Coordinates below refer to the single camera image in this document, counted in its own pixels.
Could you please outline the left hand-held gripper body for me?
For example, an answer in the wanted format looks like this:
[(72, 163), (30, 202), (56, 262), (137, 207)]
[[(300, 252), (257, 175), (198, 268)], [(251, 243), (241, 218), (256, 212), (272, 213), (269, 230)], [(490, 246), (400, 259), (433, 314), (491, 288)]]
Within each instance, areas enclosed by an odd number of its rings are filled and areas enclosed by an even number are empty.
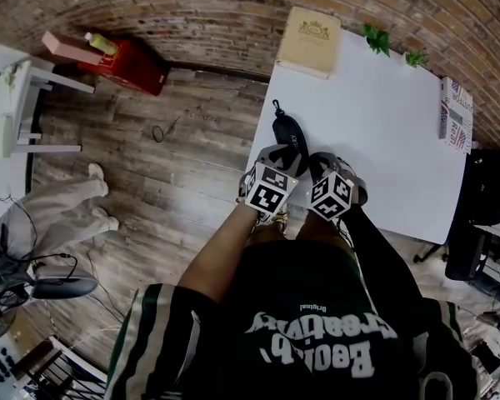
[(250, 208), (265, 217), (278, 214), (290, 197), (299, 181), (275, 167), (263, 162), (255, 162), (252, 169), (245, 173), (238, 188), (238, 195)]

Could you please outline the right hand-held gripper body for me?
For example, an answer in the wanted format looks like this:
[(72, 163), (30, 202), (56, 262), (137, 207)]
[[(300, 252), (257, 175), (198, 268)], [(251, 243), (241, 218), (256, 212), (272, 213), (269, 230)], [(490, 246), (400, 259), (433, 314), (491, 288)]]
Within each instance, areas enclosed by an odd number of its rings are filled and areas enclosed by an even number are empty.
[(309, 209), (326, 221), (348, 211), (353, 199), (363, 205), (368, 200), (365, 182), (349, 171), (329, 172), (307, 194)]

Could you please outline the black zippered pouch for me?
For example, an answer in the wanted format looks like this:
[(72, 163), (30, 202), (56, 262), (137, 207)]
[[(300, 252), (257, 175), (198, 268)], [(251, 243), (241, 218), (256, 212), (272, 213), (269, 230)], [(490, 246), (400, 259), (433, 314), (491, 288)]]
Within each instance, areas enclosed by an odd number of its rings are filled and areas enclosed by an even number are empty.
[(272, 123), (272, 130), (277, 144), (288, 145), (288, 151), (283, 155), (282, 169), (290, 170), (290, 166), (296, 157), (296, 153), (307, 153), (308, 145), (298, 122), (287, 115), (279, 105), (279, 101), (274, 99), (272, 105), (275, 108), (276, 119)]

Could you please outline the person's left shoe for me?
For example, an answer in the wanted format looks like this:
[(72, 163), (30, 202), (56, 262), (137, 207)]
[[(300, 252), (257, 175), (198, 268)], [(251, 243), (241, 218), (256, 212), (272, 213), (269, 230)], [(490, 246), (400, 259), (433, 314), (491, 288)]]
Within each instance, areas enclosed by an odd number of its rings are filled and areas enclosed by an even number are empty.
[(288, 226), (289, 211), (280, 211), (277, 214), (270, 216), (260, 212), (254, 223), (253, 230), (257, 228), (276, 228), (282, 235), (285, 234)]

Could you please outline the person's brown trousers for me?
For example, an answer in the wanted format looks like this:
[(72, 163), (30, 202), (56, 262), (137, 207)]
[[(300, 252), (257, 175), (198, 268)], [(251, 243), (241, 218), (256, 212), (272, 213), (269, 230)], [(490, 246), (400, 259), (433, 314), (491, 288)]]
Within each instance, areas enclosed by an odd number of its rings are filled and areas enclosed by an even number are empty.
[[(245, 246), (249, 247), (255, 244), (284, 241), (286, 239), (285, 235), (282, 235), (275, 227), (260, 227), (252, 231)], [(333, 222), (325, 221), (313, 211), (308, 212), (304, 224), (296, 236), (296, 240), (331, 244), (343, 250), (355, 262), (358, 261), (353, 247), (347, 243), (347, 240), (340, 233), (337, 226)]]

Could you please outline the beige hardcover book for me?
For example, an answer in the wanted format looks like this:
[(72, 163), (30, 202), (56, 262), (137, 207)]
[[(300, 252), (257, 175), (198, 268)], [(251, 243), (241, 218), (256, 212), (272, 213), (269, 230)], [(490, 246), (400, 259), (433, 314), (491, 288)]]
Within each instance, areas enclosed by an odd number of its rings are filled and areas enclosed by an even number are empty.
[(303, 7), (292, 7), (275, 64), (328, 79), (335, 72), (341, 26), (341, 20), (337, 17)]

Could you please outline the spiky potted plant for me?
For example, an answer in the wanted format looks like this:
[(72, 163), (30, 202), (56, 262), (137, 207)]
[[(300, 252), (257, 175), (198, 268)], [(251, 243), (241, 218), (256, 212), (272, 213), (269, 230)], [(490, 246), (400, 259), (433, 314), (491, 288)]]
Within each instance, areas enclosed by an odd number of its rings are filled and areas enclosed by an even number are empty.
[(425, 67), (428, 55), (424, 50), (412, 50), (404, 53), (405, 63), (411, 68)]

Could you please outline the broad-leaf potted plant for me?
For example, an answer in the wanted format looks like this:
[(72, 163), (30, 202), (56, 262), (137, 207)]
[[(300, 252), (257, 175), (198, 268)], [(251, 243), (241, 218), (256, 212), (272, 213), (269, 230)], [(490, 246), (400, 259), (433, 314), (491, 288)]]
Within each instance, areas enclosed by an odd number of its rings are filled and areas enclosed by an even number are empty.
[(384, 54), (388, 58), (390, 55), (389, 33), (378, 29), (370, 23), (363, 24), (363, 35), (369, 48), (376, 54)]

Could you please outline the person's green striped jersey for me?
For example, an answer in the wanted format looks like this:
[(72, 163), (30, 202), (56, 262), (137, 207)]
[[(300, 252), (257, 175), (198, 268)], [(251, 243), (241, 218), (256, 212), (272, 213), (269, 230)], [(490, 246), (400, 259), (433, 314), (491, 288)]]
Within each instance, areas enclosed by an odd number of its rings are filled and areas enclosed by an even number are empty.
[(317, 242), (248, 247), (227, 295), (136, 292), (104, 400), (479, 400), (455, 309), (378, 311), (356, 263)]

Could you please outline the black office chair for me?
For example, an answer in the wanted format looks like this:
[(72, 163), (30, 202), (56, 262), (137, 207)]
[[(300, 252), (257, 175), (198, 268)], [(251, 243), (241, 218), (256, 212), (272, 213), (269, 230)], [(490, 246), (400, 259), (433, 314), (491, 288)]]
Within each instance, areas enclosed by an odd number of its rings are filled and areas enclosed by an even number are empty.
[(438, 249), (446, 263), (445, 276), (454, 281), (472, 281), (486, 275), (500, 284), (500, 237), (469, 223), (455, 222), (444, 244), (432, 246), (415, 263), (431, 257)]

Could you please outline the red box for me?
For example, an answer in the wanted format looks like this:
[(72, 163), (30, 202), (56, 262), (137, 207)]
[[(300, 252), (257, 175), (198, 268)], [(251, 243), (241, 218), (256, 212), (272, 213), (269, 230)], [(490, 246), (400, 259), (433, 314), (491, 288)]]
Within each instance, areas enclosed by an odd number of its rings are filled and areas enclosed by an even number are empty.
[(115, 55), (104, 55), (96, 65), (86, 62), (77, 65), (124, 88), (158, 96), (167, 81), (170, 64), (133, 40), (113, 41), (118, 45)]

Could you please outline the dark oval device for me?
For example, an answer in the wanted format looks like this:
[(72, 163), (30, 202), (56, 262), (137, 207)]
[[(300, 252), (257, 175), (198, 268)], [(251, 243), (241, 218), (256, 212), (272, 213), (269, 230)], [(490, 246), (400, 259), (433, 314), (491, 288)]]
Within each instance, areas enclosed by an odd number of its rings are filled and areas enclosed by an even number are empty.
[(96, 289), (93, 278), (49, 278), (39, 279), (32, 290), (37, 300), (66, 300), (87, 296)]

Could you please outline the pink long box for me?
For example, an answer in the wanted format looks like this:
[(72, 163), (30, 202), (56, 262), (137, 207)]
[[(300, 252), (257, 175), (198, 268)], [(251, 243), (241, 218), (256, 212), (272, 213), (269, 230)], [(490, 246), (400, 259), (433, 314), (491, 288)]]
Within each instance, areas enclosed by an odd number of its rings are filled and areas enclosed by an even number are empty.
[(76, 62), (98, 65), (103, 59), (103, 54), (86, 42), (50, 31), (43, 34), (42, 43), (51, 54)]

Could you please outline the white side table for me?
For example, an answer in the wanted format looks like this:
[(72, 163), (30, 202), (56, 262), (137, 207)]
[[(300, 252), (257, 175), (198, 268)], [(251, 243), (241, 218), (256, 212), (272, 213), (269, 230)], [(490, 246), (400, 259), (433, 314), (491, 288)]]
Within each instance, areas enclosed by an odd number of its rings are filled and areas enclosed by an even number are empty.
[(14, 153), (78, 153), (80, 145), (40, 145), (21, 144), (21, 123), (23, 109), (28, 96), (28, 89), (36, 83), (51, 86), (56, 83), (83, 93), (94, 93), (95, 87), (53, 72), (34, 67), (32, 62), (25, 59), (22, 67), (17, 71), (12, 95), (9, 95), (7, 86), (0, 82), (0, 158), (10, 158)]

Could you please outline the trailing green plant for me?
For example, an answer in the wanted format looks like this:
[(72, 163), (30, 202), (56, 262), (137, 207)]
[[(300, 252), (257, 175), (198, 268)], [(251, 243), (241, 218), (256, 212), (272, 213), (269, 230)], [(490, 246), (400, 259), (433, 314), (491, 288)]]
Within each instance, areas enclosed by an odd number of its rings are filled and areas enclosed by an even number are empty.
[(0, 82), (3, 82), (7, 86), (9, 95), (12, 95), (16, 74), (21, 67), (22, 64), (20, 62), (15, 62), (0, 70)]

